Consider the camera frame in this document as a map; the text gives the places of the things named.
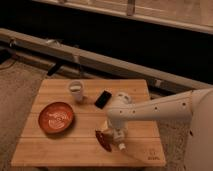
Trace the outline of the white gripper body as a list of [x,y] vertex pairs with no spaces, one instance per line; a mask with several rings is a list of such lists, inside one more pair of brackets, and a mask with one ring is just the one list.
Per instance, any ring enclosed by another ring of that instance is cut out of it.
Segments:
[[113,140],[115,142],[122,142],[125,139],[127,128],[124,122],[111,122],[107,121],[107,124],[112,131]]

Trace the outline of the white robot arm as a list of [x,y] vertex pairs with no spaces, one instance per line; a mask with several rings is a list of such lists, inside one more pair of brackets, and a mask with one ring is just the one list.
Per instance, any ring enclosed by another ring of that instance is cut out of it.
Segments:
[[213,171],[213,88],[140,103],[130,103],[125,93],[119,93],[107,117],[114,130],[122,129],[127,121],[190,119],[184,171]]

